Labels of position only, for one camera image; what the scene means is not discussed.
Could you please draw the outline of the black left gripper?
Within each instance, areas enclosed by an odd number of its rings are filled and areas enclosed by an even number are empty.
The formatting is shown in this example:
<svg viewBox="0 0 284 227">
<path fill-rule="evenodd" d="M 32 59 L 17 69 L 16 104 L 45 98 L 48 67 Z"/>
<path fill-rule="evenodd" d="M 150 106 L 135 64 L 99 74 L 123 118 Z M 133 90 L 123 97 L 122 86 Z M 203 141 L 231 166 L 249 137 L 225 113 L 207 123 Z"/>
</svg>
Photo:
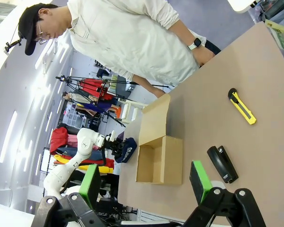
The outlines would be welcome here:
<svg viewBox="0 0 284 227">
<path fill-rule="evenodd" d="M 114 158 L 120 158 L 122 156 L 122 151 L 118 151 L 118 148 L 124 147 L 124 141 L 118 140 L 116 138 L 111 138 L 111 135 L 106 135 L 104 140 L 104 148 L 111 150 Z"/>
</svg>

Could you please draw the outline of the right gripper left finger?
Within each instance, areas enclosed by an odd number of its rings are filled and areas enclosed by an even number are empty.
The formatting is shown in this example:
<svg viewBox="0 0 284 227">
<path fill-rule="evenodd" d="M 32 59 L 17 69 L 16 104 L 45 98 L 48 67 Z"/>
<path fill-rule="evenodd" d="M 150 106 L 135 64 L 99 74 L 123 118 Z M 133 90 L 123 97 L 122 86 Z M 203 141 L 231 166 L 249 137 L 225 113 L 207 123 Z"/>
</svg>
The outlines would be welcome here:
<svg viewBox="0 0 284 227">
<path fill-rule="evenodd" d="M 79 192 L 62 198 L 50 193 L 43 197 L 32 221 L 33 227 L 109 227 L 96 212 L 101 176 L 97 165 L 90 165 Z"/>
</svg>

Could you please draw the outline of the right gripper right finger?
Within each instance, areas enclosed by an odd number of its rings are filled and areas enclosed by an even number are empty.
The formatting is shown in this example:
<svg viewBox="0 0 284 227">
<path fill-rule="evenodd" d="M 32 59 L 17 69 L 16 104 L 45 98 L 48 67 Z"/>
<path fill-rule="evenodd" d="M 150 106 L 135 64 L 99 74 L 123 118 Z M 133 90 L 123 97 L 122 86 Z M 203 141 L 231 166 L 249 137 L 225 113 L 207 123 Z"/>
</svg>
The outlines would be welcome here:
<svg viewBox="0 0 284 227">
<path fill-rule="evenodd" d="M 232 227 L 265 227 L 265 221 L 252 192 L 247 188 L 229 192 L 214 187 L 199 160 L 190 167 L 191 182 L 198 206 L 184 227 L 209 227 L 216 217 L 225 217 Z"/>
</svg>

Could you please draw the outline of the person's right hand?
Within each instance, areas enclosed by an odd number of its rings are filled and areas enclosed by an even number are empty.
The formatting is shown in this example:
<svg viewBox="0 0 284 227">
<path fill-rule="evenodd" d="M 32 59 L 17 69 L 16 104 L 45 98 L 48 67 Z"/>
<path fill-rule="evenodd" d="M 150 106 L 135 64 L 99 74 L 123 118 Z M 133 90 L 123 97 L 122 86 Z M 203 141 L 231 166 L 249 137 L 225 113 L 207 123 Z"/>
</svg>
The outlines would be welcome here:
<svg viewBox="0 0 284 227">
<path fill-rule="evenodd" d="M 160 98 L 160 97 L 162 97 L 162 96 L 165 94 L 165 92 L 164 92 L 163 90 L 161 90 L 161 89 L 159 89 L 159 88 L 157 88 L 157 87 L 153 87 L 153 88 L 151 89 L 151 92 L 152 92 L 157 98 Z"/>
</svg>

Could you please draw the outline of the person's left hand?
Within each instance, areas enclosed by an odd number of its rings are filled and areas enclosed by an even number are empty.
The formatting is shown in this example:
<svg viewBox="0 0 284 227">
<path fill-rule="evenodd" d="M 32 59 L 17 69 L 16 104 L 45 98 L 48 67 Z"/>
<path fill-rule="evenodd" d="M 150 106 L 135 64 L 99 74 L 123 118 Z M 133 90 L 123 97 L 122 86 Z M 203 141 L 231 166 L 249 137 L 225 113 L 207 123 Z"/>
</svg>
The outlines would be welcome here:
<svg viewBox="0 0 284 227">
<path fill-rule="evenodd" d="M 211 60 L 215 56 L 215 54 L 212 51 L 210 51 L 209 49 L 207 49 L 206 47 L 202 45 L 194 48 L 191 52 L 196 62 L 200 66 L 205 65 L 209 60 Z"/>
</svg>

